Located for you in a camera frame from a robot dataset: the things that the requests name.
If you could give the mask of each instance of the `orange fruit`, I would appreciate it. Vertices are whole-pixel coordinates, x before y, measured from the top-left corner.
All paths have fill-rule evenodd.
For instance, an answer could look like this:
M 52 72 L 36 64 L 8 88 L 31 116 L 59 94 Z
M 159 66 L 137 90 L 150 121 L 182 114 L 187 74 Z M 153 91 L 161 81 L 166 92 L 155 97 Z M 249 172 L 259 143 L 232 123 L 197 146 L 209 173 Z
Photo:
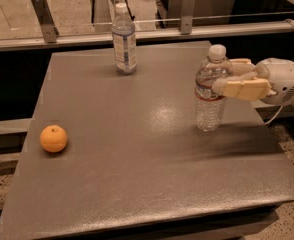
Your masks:
M 51 153 L 62 151 L 67 145 L 67 133 L 58 125 L 49 125 L 40 134 L 40 144 Z

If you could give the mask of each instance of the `water bottle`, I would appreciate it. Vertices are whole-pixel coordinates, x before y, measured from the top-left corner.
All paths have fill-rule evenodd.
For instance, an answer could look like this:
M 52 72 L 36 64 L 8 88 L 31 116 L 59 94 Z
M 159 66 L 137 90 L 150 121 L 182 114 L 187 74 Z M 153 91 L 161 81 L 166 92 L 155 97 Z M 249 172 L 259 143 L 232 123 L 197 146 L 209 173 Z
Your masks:
M 127 5 L 118 3 L 111 30 L 119 72 L 132 74 L 137 69 L 135 24 L 128 15 Z
M 220 124 L 226 105 L 226 97 L 212 90 L 217 78 L 230 75 L 232 64 L 226 58 L 223 45 L 213 45 L 196 74 L 195 102 L 196 124 L 203 131 L 214 131 Z

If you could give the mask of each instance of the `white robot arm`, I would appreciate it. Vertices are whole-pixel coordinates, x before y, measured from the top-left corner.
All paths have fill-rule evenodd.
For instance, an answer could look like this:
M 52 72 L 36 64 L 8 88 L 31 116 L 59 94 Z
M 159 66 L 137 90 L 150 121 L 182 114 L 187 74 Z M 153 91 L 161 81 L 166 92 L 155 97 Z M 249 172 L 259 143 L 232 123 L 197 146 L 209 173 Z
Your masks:
M 213 90 L 227 97 L 261 100 L 264 103 L 294 107 L 294 62 L 269 58 L 256 66 L 250 60 L 232 60 L 233 76 L 218 79 Z

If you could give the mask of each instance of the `gray table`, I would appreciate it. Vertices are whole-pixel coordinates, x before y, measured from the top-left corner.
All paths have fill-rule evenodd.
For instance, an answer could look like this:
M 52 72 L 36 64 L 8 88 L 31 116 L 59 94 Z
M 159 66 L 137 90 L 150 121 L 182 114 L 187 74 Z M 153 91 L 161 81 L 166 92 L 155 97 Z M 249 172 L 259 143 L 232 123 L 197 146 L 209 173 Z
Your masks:
M 255 212 L 294 201 L 294 167 L 249 102 L 228 100 L 216 132 L 196 128 L 194 77 L 208 48 L 139 47 L 130 76 L 116 72 L 112 49 L 54 54 L 0 239 L 188 239 L 215 231 L 211 221 L 257 226 Z M 69 136 L 56 156 L 39 144 L 50 124 Z M 216 224 L 225 237 L 250 233 Z

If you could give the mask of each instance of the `white bottle cap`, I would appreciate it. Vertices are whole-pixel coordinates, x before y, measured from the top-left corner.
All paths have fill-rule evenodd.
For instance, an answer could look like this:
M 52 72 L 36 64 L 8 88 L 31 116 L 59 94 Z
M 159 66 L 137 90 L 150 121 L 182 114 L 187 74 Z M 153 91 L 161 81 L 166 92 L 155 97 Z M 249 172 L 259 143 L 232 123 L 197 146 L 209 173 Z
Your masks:
M 125 14 L 127 13 L 127 5 L 125 3 L 116 4 L 116 14 Z
M 222 60 L 226 56 L 226 47 L 221 44 L 215 44 L 209 48 L 208 56 L 212 60 Z

